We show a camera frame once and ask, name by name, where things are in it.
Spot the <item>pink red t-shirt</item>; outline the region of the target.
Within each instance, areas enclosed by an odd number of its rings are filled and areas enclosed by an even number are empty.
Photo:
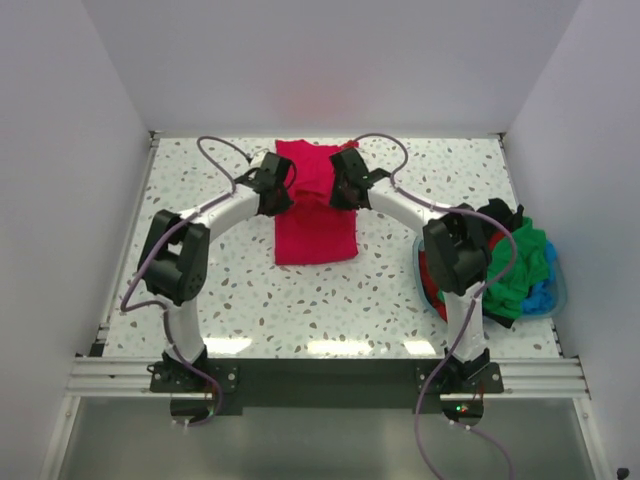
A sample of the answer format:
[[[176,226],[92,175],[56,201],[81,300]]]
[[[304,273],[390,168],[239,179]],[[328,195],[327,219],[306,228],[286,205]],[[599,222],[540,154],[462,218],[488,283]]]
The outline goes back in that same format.
[[[306,140],[277,140],[275,146],[277,154],[297,167],[297,174],[289,176],[293,206],[275,217],[275,263],[320,265],[355,258],[356,213],[329,205],[335,179],[330,156],[344,147]]]

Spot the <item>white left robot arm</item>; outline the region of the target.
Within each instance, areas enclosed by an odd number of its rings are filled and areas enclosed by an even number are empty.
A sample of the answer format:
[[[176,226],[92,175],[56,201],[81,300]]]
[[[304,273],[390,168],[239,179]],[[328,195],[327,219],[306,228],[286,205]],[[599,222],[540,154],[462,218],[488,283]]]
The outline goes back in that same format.
[[[161,210],[152,218],[132,281],[133,287],[142,282],[152,298],[131,305],[133,291],[128,290],[121,310],[151,305],[162,309],[165,355],[177,362],[171,378],[183,391],[196,392],[207,380],[207,368],[198,362],[206,346],[197,297],[207,279],[210,244],[245,220],[287,212],[293,206],[289,189],[296,177],[292,160],[267,152],[231,181],[228,192],[179,213]]]

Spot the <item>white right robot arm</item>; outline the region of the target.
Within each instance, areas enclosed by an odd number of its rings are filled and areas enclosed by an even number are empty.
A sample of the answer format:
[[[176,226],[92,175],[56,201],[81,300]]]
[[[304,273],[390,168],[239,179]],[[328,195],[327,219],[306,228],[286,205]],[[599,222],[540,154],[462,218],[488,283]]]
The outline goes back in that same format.
[[[489,362],[482,314],[490,252],[472,207],[452,207],[403,189],[395,174],[369,170],[351,147],[330,156],[334,170],[330,206],[339,210],[368,209],[389,216],[423,235],[426,267],[443,293],[448,325],[445,369],[448,386],[469,392],[481,380],[479,367]]]

